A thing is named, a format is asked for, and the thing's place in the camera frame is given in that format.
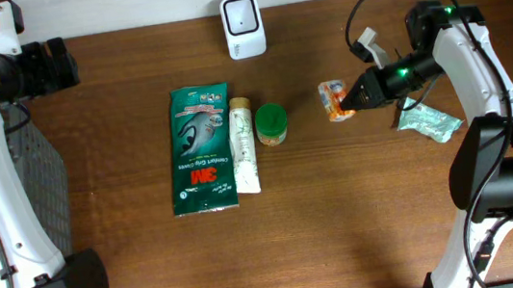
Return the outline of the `green 3M gloves packet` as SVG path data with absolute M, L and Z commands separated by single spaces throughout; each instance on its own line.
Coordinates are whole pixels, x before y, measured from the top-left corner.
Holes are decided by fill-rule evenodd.
M 228 86 L 185 87 L 170 93 L 174 215 L 238 205 L 229 137 Z

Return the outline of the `green lid jar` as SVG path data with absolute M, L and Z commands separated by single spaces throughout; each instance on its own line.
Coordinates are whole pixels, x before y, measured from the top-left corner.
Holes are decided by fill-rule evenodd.
M 274 146 L 287 137 L 288 117 L 285 108 L 275 103 L 267 103 L 255 114 L 256 134 L 261 144 Z

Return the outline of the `orange small box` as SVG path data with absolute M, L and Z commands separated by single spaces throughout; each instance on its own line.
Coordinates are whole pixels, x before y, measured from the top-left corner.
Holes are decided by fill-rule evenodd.
M 352 118 L 354 110 L 343 110 L 341 101 L 346 98 L 346 83 L 343 80 L 329 80 L 318 85 L 322 106 L 329 121 L 341 122 Z

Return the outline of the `mint green wipes pack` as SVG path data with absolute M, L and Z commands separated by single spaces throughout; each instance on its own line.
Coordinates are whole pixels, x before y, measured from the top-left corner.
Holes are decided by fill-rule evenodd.
M 415 100 L 407 97 L 398 104 L 400 110 L 397 129 L 414 130 L 436 143 L 446 143 L 463 124 L 462 119 L 450 116 L 437 109 L 419 103 L 410 109 Z

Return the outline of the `white cream tube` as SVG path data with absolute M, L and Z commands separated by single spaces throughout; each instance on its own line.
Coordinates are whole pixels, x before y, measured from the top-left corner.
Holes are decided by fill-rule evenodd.
M 251 110 L 248 98 L 229 101 L 229 137 L 232 147 L 236 188 L 239 194 L 260 194 Z

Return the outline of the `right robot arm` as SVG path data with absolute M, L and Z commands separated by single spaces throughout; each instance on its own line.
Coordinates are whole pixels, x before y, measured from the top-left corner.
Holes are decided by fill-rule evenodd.
M 446 75 L 469 129 L 449 171 L 455 224 L 439 265 L 423 288 L 486 288 L 500 244 L 513 229 L 513 84 L 475 5 L 421 1 L 406 15 L 412 53 L 395 63 L 366 29 L 349 45 L 369 68 L 341 102 L 348 110 L 401 101 Z

